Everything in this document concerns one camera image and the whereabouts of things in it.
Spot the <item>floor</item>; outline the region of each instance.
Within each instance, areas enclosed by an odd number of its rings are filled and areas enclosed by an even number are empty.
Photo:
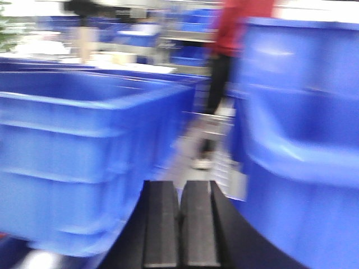
[[[199,115],[198,119],[190,124],[186,134],[177,141],[175,145],[177,153],[169,169],[164,171],[159,180],[172,180],[179,192],[187,180],[215,180],[227,197],[245,200],[247,178],[239,172],[240,164],[231,160],[223,146],[230,122],[228,118],[220,118],[219,126],[213,127],[205,117],[205,115]],[[191,164],[197,157],[200,143],[209,136],[217,140],[213,167],[210,170],[193,169]]]

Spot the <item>plastic crate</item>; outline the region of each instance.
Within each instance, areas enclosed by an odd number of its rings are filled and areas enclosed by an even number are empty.
[[[176,89],[63,72],[0,82],[0,230],[62,254],[103,251],[138,198],[163,98]]]
[[[8,72],[8,71],[31,71],[31,69],[65,69],[65,68],[83,68],[83,69],[91,69],[93,66],[86,66],[84,64],[62,64],[62,63],[24,63],[24,62],[1,62],[0,61],[0,72]]]
[[[314,269],[359,266],[358,30],[252,18],[234,69],[249,157],[239,208]]]
[[[357,268],[359,149],[349,140],[358,132],[357,99],[261,86],[248,93],[252,163],[241,212],[310,268]],[[341,119],[330,116],[338,108]]]
[[[184,66],[204,66],[208,50],[203,47],[184,46],[171,54],[171,63]]]
[[[137,24],[130,29],[118,31],[115,42],[139,47],[155,47],[160,26],[156,24]]]
[[[173,144],[181,135],[194,117],[187,112],[202,112],[204,107],[204,95],[208,91],[209,78],[193,75],[161,75],[153,73],[132,72],[123,70],[103,70],[93,69],[91,72],[106,73],[109,75],[125,77],[141,77],[163,81],[172,81],[177,84],[188,87],[188,90],[181,91],[177,95],[171,95],[166,98],[164,111],[165,117],[159,127],[159,145],[157,146],[155,156],[155,166],[163,166],[172,155]]]

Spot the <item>storage shelf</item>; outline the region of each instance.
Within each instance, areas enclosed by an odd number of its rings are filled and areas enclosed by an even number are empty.
[[[180,64],[173,63],[161,63],[160,66],[173,67],[177,69],[177,73],[195,74],[200,76],[209,76],[210,69],[207,66],[183,66]]]
[[[171,40],[210,43],[213,42],[212,34],[213,33],[167,30],[162,35],[162,38],[171,39]]]
[[[177,41],[188,41],[188,42],[198,42],[198,43],[214,43],[213,40],[205,39],[192,39],[192,38],[179,38],[179,37],[170,37],[170,36],[161,36],[161,39],[165,40],[177,40]]]
[[[147,56],[147,57],[153,57],[156,54],[156,48],[122,45],[122,44],[116,44],[116,43],[99,43],[98,49],[116,51],[116,52],[133,53],[136,55]]]

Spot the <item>red shirt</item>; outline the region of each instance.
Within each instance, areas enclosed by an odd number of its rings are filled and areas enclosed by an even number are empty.
[[[235,56],[242,48],[241,37],[244,24],[240,19],[248,16],[270,17],[275,0],[224,0],[222,13],[218,18],[218,31],[215,43],[211,45],[213,53]]]

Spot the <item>black pants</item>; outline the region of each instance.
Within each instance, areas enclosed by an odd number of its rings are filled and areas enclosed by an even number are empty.
[[[232,57],[221,54],[212,60],[211,85],[205,110],[206,114],[213,115],[224,97],[225,86],[230,75],[231,61]],[[205,140],[201,148],[201,153],[213,150],[213,141]]]

